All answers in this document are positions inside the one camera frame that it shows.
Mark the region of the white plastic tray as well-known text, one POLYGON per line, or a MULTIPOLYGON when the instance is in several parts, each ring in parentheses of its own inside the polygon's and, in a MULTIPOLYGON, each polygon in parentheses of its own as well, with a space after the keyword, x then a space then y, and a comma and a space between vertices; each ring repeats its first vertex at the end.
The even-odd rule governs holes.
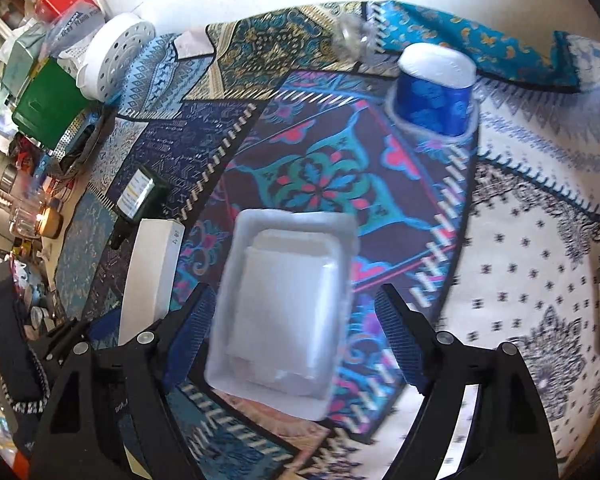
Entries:
POLYGON ((358 248, 352 214, 238 214, 216 297, 206 382, 292 417, 325 418, 346 345, 358 248))

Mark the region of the clear glass jar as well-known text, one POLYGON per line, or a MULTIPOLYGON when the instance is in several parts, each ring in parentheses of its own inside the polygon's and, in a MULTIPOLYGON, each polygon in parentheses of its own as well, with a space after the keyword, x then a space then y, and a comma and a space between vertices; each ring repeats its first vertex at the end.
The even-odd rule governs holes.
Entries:
POLYGON ((342 62, 368 64, 376 53, 377 27, 358 14, 343 13, 332 25, 332 50, 342 62))

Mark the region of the white rectangular box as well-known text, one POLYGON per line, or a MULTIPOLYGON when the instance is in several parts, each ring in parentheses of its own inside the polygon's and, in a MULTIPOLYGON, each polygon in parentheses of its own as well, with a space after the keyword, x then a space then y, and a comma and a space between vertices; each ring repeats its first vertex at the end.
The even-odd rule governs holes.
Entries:
POLYGON ((184 226, 174 220, 140 222, 122 297, 119 346, 169 312, 184 231, 184 226))

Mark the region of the patchwork patterned tablecloth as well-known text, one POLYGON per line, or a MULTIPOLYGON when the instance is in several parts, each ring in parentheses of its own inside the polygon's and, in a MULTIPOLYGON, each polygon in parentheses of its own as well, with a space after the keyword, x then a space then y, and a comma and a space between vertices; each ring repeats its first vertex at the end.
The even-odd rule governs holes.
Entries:
POLYGON ((418 404, 373 306, 390 283, 465 344, 521 351, 550 425, 558 470, 600 438, 600 43, 556 32, 549 55, 451 14, 396 1, 300 6, 213 24, 212 51, 179 61, 171 35, 126 75, 65 235, 55 284, 66 313, 116 315, 132 245, 109 246, 114 202, 145 166, 170 184, 183 223, 169 306, 217 285, 246 209, 352 214, 346 353, 324 422, 306 422, 187 379, 170 397, 210 479, 378 479, 418 404), (368 63, 342 62, 343 13, 377 27, 368 63), (398 59, 426 42, 477 66, 477 117, 442 138, 387 113, 398 59))

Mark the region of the lit candle in jar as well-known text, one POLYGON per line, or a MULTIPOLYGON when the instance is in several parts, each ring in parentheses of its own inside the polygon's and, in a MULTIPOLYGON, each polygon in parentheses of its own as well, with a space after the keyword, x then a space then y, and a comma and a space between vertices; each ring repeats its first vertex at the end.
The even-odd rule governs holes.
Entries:
POLYGON ((36 215, 35 232, 40 237, 57 240, 63 225, 62 214, 52 207, 46 207, 36 215))

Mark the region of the dark green supplement bottle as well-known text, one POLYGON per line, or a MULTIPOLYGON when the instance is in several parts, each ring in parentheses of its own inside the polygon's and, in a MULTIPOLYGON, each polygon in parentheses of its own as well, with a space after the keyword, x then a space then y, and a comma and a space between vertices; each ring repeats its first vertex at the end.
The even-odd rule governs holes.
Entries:
POLYGON ((155 218, 160 214, 169 191, 166 180, 145 166, 139 166, 114 204, 118 218, 109 246, 118 250, 143 218, 155 218))

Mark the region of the perforated metal steamer basket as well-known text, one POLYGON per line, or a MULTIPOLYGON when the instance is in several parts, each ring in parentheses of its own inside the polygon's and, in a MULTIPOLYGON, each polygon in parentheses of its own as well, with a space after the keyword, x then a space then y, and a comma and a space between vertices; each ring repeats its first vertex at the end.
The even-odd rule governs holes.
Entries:
POLYGON ((48 174, 51 177, 67 180, 82 171, 97 145, 102 142, 111 113, 110 107, 89 107, 76 115, 50 152, 48 174))

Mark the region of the green plastic bin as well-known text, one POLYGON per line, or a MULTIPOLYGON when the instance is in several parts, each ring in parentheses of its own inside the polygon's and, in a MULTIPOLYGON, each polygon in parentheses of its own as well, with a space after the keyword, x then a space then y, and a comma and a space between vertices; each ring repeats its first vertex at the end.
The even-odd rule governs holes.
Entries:
POLYGON ((79 114, 92 107, 76 81, 48 58, 23 90, 12 120, 21 133, 53 150, 79 114))

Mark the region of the blue cup with white lid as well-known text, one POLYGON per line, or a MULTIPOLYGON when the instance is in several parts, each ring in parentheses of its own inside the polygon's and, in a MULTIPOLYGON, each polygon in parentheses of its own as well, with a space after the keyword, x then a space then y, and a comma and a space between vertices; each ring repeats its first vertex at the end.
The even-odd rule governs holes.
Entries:
POLYGON ((418 42, 403 50, 398 70, 387 113, 401 127, 449 139, 468 133, 477 117, 477 66, 468 55, 418 42))

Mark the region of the white perforated round container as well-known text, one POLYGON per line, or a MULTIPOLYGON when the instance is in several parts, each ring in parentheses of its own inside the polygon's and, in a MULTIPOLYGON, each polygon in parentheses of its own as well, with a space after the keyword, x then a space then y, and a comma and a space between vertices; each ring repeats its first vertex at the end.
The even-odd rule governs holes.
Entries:
POLYGON ((82 96, 111 102, 134 58, 155 36, 155 26, 134 13, 119 14, 103 24, 86 48, 76 74, 82 96))

